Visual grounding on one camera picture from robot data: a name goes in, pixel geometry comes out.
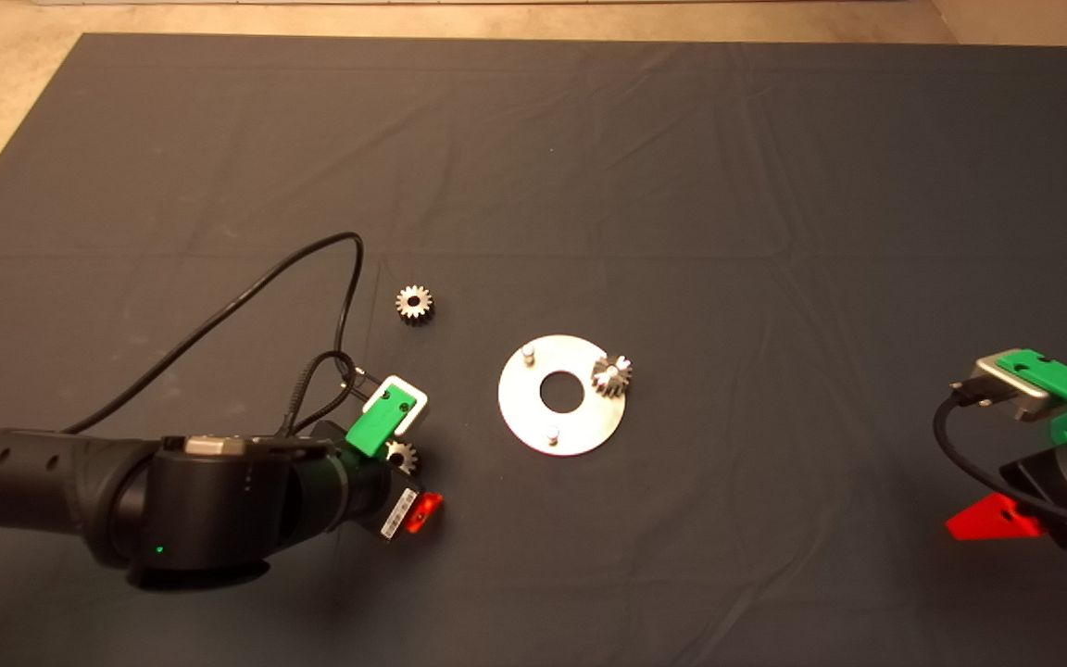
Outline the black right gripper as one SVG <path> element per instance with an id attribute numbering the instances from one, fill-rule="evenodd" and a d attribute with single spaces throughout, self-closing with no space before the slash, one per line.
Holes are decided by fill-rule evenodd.
<path id="1" fill-rule="evenodd" d="M 1000 476 L 1013 489 L 1067 510 L 1067 452 L 1034 452 L 1000 466 Z M 1049 535 L 1067 550 L 1067 522 L 1034 518 L 999 493 L 987 494 L 949 518 L 946 531 L 957 541 L 1040 539 Z"/>

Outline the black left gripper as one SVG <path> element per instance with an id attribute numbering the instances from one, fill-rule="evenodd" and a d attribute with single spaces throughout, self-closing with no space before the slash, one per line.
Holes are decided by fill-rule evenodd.
<path id="1" fill-rule="evenodd" d="M 386 461 L 369 461 L 350 474 L 346 520 L 391 542 L 404 531 L 417 535 L 442 504 L 444 495 L 421 494 L 418 478 Z"/>

